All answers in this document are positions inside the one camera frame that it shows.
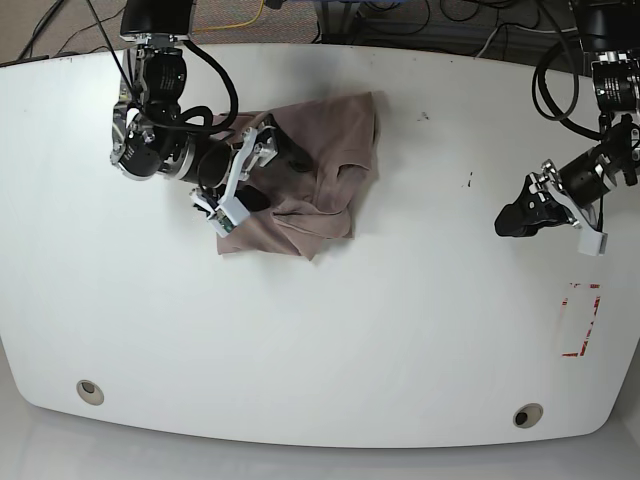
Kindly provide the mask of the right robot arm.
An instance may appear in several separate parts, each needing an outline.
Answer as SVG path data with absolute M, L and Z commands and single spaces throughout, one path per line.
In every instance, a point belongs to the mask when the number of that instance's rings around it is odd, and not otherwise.
M 111 162 L 135 180 L 156 174 L 194 185 L 194 207 L 211 218 L 226 217 L 233 201 L 244 212 L 269 208 L 268 197 L 249 185 L 256 167 L 274 160 L 291 170 L 313 168 L 309 154 L 266 115 L 232 141 L 239 97 L 231 77 L 191 39 L 192 1 L 129 1 L 120 27 L 131 43 L 117 61 L 121 84 L 113 109 Z M 207 106 L 179 104 L 187 81 L 183 52 L 189 50 L 219 75 L 229 96 L 220 120 Z

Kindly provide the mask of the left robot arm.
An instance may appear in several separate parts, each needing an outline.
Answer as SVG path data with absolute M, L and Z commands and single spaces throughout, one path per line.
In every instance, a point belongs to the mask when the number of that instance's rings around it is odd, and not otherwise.
M 636 1 L 572 1 L 575 29 L 564 31 L 543 2 L 536 7 L 558 41 L 534 69 L 531 97 L 538 114 L 571 132 L 595 141 L 595 146 L 558 168 L 546 161 L 540 172 L 526 176 L 517 199 L 505 205 L 494 228 L 500 237 L 527 238 L 543 228 L 570 225 L 595 255 L 602 254 L 604 198 L 621 176 L 627 186 L 639 182 L 639 4 Z M 598 127 L 588 129 L 572 121 L 579 93 L 569 107 L 560 109 L 553 99 L 547 71 L 564 55 L 572 85 L 579 85 L 574 51 L 590 60 Z

